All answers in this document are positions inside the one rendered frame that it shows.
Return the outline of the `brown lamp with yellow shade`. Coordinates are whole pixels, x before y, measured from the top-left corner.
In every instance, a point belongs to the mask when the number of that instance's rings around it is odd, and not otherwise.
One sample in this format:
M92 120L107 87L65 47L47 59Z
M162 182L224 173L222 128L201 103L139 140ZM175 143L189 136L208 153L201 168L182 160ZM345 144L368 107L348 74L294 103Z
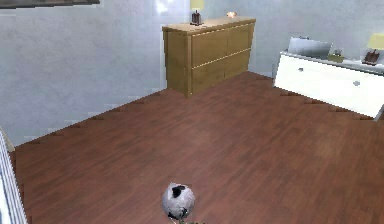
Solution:
M195 26L202 25L200 11L204 8L204 0L190 0L190 9L192 11L191 24Z
M369 51L362 60L362 63L375 66L380 56L379 51L384 50L384 34L373 33L369 38L367 47L369 48Z

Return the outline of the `dark framed picture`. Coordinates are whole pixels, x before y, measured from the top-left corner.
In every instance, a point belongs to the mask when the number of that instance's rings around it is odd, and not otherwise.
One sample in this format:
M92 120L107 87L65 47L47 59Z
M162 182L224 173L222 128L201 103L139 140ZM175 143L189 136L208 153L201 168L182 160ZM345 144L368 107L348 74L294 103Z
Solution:
M0 0L0 9L99 4L100 0Z

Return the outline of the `small green potted plant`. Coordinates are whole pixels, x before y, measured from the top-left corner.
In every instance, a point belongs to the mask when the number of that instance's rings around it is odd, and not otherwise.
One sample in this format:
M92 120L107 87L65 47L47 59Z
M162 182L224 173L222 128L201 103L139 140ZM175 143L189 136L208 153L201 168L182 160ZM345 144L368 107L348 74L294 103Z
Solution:
M328 60L336 63L342 63L344 56L342 55L341 49L335 49L333 54L328 55Z

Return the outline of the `grey laptop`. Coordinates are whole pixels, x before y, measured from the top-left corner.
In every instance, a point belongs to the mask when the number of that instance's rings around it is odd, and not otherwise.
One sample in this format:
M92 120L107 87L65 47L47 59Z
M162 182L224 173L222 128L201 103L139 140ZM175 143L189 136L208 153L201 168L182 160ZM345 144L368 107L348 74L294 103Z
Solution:
M292 37L287 52L325 60L331 47L332 44L329 42Z

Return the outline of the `light wooden chest of drawers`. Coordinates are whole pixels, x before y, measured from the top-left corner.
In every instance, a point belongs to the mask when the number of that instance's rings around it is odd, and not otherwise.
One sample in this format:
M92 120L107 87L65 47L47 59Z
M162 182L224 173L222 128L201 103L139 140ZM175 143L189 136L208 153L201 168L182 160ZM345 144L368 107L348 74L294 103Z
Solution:
M246 72L255 24L236 16L163 26L167 87L189 98Z

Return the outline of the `white ribbed panel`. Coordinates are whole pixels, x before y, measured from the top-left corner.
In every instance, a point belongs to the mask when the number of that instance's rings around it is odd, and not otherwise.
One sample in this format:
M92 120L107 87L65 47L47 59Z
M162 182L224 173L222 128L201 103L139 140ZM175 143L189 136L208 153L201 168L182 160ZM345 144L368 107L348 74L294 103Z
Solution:
M9 155L9 143L0 128L0 224L28 224Z

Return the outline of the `white chest of drawers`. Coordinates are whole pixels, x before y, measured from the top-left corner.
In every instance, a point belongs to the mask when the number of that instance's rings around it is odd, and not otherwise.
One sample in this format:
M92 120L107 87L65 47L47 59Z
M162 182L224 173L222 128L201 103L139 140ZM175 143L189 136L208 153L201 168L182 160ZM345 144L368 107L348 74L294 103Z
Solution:
M274 86L378 120L384 75L282 51Z

